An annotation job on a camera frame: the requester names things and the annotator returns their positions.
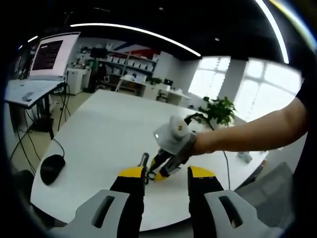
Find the gray gripper housing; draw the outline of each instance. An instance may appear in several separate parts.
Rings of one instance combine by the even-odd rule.
[[[283,232],[281,228],[270,228],[262,223],[256,209],[232,190],[206,193],[205,198],[214,217],[217,238],[277,238]],[[225,201],[240,221],[235,228],[224,207]]]
[[[70,223],[52,228],[49,234],[65,238],[116,238],[128,197],[128,193],[100,190],[78,207]]]

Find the computer mouse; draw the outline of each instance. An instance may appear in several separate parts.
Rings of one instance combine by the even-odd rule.
[[[61,155],[47,157],[40,168],[40,175],[45,185],[52,184],[65,166],[65,160]]]

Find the monitor screen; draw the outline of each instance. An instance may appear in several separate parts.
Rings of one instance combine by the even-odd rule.
[[[164,80],[164,84],[169,85],[169,86],[172,86],[173,81],[172,81],[172,80],[169,80],[169,79],[165,79],[165,80]]]
[[[73,32],[42,38],[33,60],[30,77],[63,77],[78,36],[79,32]]]
[[[90,57],[92,58],[106,58],[107,49],[105,48],[92,48]]]

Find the black ceiling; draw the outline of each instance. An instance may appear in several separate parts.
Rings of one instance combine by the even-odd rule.
[[[265,1],[280,27],[290,64],[300,68],[309,50],[288,19]],[[19,43],[34,35],[68,31],[75,23],[115,23],[142,28],[180,42],[202,56],[229,55],[283,62],[275,34],[254,0],[225,0],[194,4],[152,1],[49,1],[21,11]],[[167,41],[114,27],[78,27],[82,37],[102,37],[134,42],[166,51],[180,60],[197,57]]]

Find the window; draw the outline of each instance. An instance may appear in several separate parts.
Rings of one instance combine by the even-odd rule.
[[[216,99],[222,87],[230,57],[205,57],[195,72],[188,92],[200,98]]]
[[[250,59],[234,100],[236,116],[252,121],[287,106],[301,87],[299,72],[276,63]]]

